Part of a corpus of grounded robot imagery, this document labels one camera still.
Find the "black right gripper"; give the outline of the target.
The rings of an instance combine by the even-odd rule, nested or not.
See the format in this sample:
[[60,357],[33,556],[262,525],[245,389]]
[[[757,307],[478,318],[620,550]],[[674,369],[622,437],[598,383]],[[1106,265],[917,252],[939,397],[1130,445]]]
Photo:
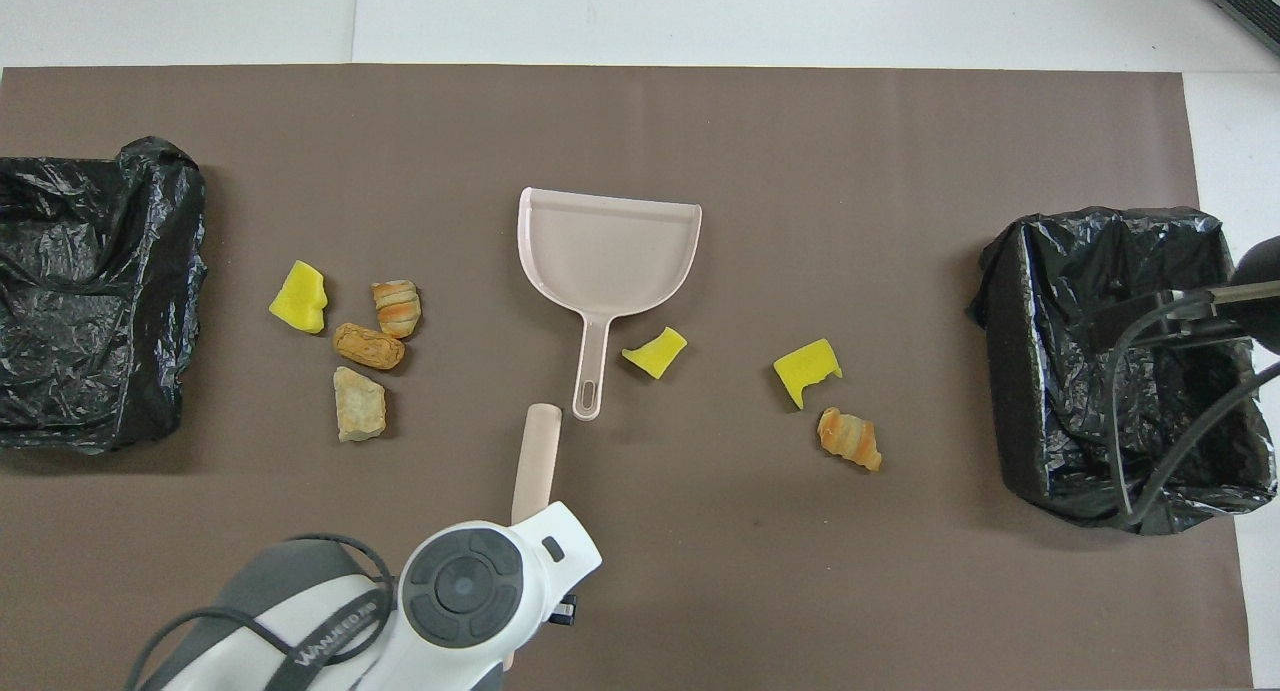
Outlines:
[[1256,340],[1277,353],[1277,237],[1248,250],[1225,284],[1155,290],[1091,314],[1091,349],[1114,349],[1128,328],[1146,316],[1152,317],[1151,325],[1137,331],[1132,346],[1183,349]]

